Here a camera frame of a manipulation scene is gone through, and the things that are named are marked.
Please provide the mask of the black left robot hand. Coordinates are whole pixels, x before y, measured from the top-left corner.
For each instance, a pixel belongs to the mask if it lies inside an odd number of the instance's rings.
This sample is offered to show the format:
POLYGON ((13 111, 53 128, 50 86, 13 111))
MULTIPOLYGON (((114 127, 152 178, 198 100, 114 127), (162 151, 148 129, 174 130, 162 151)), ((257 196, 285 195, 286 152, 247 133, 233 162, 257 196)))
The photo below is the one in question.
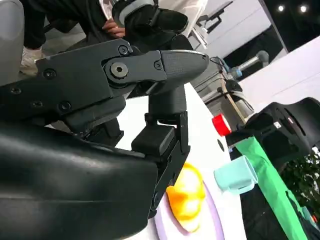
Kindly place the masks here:
POLYGON ((192 50, 183 34, 188 17, 178 11, 145 5, 125 18, 125 37, 140 52, 192 50))

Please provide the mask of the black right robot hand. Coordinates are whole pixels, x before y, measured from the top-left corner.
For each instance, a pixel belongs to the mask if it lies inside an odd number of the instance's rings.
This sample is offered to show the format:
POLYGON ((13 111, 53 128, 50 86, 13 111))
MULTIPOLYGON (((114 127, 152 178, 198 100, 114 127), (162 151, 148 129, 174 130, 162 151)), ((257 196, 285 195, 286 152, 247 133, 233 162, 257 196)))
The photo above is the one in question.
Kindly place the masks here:
POLYGON ((117 240, 155 216, 190 153, 184 85, 209 64, 194 50, 138 53, 123 39, 38 61, 0 88, 0 237, 117 240), (93 139, 127 98, 147 96, 131 150, 93 139))

